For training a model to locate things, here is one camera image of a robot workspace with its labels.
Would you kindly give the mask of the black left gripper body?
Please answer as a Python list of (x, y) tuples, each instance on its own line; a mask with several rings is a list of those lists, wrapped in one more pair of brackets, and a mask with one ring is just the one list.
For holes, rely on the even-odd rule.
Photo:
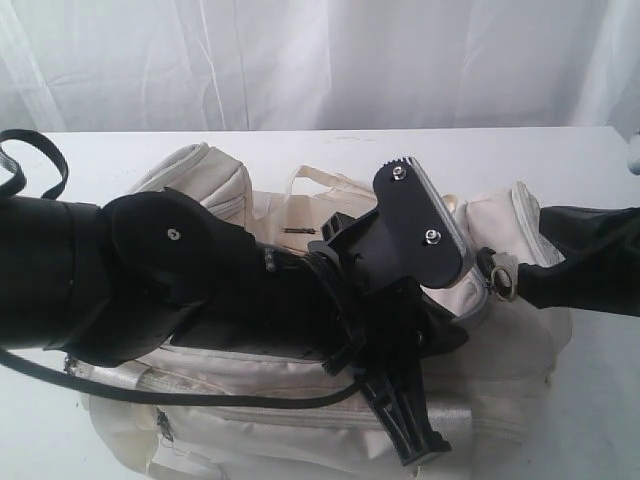
[(415, 280), (403, 279), (365, 295), (322, 253), (309, 250), (307, 267), (333, 303), (337, 323), (340, 343), (323, 361), (328, 374), (350, 368), (359, 375), (424, 359), (420, 305), (422, 299), (432, 298)]

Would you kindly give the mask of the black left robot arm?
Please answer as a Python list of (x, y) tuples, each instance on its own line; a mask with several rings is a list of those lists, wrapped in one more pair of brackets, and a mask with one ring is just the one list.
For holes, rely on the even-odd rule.
[[(389, 187), (359, 218), (333, 216), (303, 255), (257, 242), (167, 189), (104, 207), (19, 196), (1, 202), (1, 361), (113, 400), (171, 406), (312, 409), (361, 393), (404, 464), (450, 450), (431, 426), (420, 362), (467, 339), (425, 295), (450, 286), (462, 256), (423, 194)], [(285, 399), (135, 392), (17, 356), (60, 350), (116, 367), (162, 343), (319, 361), (350, 386)]]

